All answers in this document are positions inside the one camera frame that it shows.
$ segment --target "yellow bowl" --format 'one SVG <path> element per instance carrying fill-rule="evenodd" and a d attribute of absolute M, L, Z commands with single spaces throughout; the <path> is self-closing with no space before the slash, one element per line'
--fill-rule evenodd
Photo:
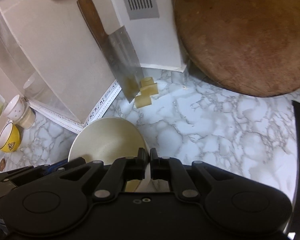
<path fill-rule="evenodd" d="M 0 134 L 0 150 L 6 153 L 14 152 L 20 146 L 20 133 L 12 123 L 8 123 Z"/>

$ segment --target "countertop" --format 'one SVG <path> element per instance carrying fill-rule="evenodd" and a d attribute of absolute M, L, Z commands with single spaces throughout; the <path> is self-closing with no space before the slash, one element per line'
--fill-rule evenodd
<path fill-rule="evenodd" d="M 291 100 L 300 90 L 274 98 L 255 98 L 209 84 L 198 69 L 185 73 L 145 69 L 158 82 L 152 105 L 136 109 L 123 93 L 104 117 L 119 116 L 138 127 L 159 156 L 183 164 L 202 160 L 270 185 L 293 200 L 298 169 L 296 127 Z M 5 158 L 4 171 L 52 164 L 67 158 L 76 134 L 36 113 L 22 132 L 22 143 Z"/>

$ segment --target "wooden board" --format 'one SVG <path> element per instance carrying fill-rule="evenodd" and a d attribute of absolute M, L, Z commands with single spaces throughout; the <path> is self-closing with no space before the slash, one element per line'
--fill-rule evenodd
<path fill-rule="evenodd" d="M 300 88 L 300 0 L 175 0 L 175 20 L 192 61 L 227 89 Z"/>

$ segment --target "cleaver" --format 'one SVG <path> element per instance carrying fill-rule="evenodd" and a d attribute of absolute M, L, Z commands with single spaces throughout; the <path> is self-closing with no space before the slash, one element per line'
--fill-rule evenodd
<path fill-rule="evenodd" d="M 140 91 L 140 81 L 144 76 L 126 28 L 123 26 L 108 35 L 93 1 L 78 0 L 77 4 L 114 77 L 131 103 Z"/>

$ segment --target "beige bowl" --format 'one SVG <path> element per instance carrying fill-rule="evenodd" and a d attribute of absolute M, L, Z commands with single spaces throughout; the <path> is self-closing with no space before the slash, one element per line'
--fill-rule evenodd
<path fill-rule="evenodd" d="M 87 163 L 100 160 L 104 165 L 109 165 L 118 158 L 137 156 L 140 147 L 149 152 L 145 140 L 132 123 L 119 117 L 101 118 L 89 124 L 77 136 L 68 161 L 82 157 Z M 146 178 L 141 183 L 129 181 L 126 191 L 144 188 L 149 182 L 150 168 L 147 167 Z"/>

